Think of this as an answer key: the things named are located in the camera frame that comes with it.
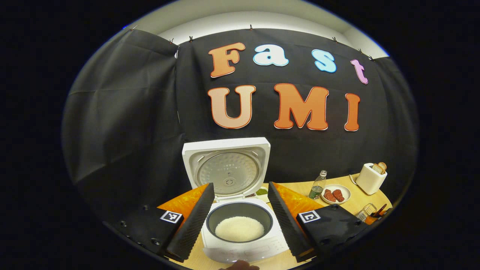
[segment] wooden table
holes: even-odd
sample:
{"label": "wooden table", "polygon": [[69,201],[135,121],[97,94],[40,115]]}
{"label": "wooden table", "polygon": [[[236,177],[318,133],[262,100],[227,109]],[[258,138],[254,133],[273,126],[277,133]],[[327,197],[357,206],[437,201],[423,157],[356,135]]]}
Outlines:
{"label": "wooden table", "polygon": [[[352,175],[353,180],[356,180],[358,175],[359,175],[358,173],[353,174]],[[338,178],[327,179],[326,184],[340,184],[350,190],[351,192],[350,199],[347,202],[341,204],[341,207],[343,207],[344,209],[346,209],[348,212],[352,214],[356,214],[358,211],[360,211],[360,209],[362,209],[368,203],[373,203],[373,205],[375,205],[377,208],[382,207],[384,204],[387,204],[385,209],[389,209],[392,207],[392,203],[385,196],[385,194],[383,194],[381,190],[377,191],[375,194],[368,195],[357,185],[353,184],[348,175],[343,177],[338,177]],[[296,191],[302,195],[307,196],[308,193],[310,192],[310,189],[312,188],[313,181],[297,182],[297,183],[281,183],[280,185],[287,187],[293,191]],[[319,204],[323,206],[329,205],[328,203],[324,202],[321,198],[315,201],[317,201]],[[185,266],[190,269],[194,269],[194,270],[218,270],[220,268],[226,269],[227,267],[231,266],[231,264],[220,263],[220,262],[211,260],[203,252],[203,247],[204,247],[204,244],[202,241],[202,235],[201,233],[199,233],[197,241],[193,246],[193,249],[190,253],[188,260],[185,260],[183,263],[180,263],[174,260],[172,260],[172,262]],[[302,265],[309,261],[310,260],[297,263],[297,260],[295,259],[294,256],[292,256],[290,250],[287,250],[273,257],[259,260],[251,264],[260,267],[261,270],[269,270],[269,269],[286,270],[286,269],[291,269],[293,267]]]}

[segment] inner pot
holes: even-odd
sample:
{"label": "inner pot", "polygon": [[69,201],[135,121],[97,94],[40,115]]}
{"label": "inner pot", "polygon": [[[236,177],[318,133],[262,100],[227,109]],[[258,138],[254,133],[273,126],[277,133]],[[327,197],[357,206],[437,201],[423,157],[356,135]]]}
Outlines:
{"label": "inner pot", "polygon": [[272,229],[273,219],[267,210],[253,203],[232,202],[232,203],[227,203],[222,206],[219,206],[208,214],[206,223],[207,223],[207,228],[209,232],[215,235],[216,238],[222,239],[223,241],[227,241],[231,243],[240,243],[240,242],[225,240],[223,238],[218,237],[215,234],[215,229],[220,222],[222,222],[225,219],[233,218],[233,217],[252,218],[260,222],[260,224],[264,227],[264,234],[262,236],[246,242],[251,242],[251,241],[260,239],[264,237]]}

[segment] white rice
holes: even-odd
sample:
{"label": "white rice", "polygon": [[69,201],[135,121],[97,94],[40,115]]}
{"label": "white rice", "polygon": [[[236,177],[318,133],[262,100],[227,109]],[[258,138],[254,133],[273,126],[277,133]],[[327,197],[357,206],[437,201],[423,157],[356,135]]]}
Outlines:
{"label": "white rice", "polygon": [[215,234],[232,242],[246,242],[264,234],[263,225],[248,217],[233,217],[222,220],[215,228]]}

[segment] orange letter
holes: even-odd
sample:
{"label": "orange letter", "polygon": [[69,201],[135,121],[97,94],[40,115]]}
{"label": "orange letter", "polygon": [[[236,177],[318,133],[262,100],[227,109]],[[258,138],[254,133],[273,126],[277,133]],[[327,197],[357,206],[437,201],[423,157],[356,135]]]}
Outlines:
{"label": "orange letter", "polygon": [[231,118],[227,115],[226,96],[230,90],[228,88],[213,88],[208,91],[212,99],[213,121],[224,128],[241,128],[246,126],[252,119],[252,93],[255,92],[254,86],[239,86],[235,92],[240,95],[240,116]]}
{"label": "orange letter", "polygon": [[345,98],[348,100],[348,118],[345,124],[346,131],[357,131],[359,124],[357,122],[359,116],[359,102],[360,97],[355,94],[345,94]]}
{"label": "orange letter", "polygon": [[325,117],[327,89],[313,87],[307,99],[303,101],[294,85],[277,84],[274,88],[280,94],[280,114],[274,123],[276,128],[289,129],[293,127],[293,122],[290,121],[290,111],[299,128],[303,127],[310,113],[312,113],[312,117],[307,123],[309,129],[325,130],[328,128]]}
{"label": "orange letter", "polygon": [[231,60],[234,64],[238,63],[240,60],[240,55],[237,50],[244,49],[245,45],[243,43],[237,42],[209,51],[208,54],[212,55],[213,58],[213,71],[212,73],[210,73],[210,76],[212,78],[217,78],[223,75],[233,73],[235,71],[235,68],[231,67],[228,64],[228,61]]}

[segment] hand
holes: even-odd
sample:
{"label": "hand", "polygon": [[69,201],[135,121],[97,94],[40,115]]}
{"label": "hand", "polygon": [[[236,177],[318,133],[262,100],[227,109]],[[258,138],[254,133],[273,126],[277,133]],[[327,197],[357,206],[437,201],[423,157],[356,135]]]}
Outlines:
{"label": "hand", "polygon": [[227,267],[227,269],[220,268],[219,270],[260,270],[260,267],[250,265],[244,260],[238,260],[232,266]]}

